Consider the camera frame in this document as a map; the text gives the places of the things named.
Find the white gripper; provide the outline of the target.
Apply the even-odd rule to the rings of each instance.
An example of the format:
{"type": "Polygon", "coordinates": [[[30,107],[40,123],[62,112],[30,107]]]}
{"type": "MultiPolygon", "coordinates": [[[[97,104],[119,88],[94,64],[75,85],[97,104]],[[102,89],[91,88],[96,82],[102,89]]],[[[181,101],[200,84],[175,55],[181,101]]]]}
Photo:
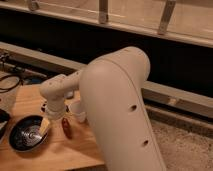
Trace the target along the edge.
{"type": "Polygon", "coordinates": [[[66,114],[67,106],[62,105],[59,109],[51,109],[49,106],[45,107],[45,114],[47,118],[43,118],[39,133],[45,134],[50,127],[50,120],[58,120],[66,114]]]}

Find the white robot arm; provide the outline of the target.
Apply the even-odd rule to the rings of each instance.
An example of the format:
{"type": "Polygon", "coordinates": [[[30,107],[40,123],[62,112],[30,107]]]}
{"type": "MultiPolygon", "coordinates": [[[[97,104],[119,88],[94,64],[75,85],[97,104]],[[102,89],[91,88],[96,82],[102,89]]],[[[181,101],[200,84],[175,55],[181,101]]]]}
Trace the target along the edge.
{"type": "Polygon", "coordinates": [[[166,171],[142,98],[149,73],[149,58],[137,47],[102,55],[41,84],[46,116],[61,118],[68,109],[65,95],[78,90],[109,171],[166,171]]]}

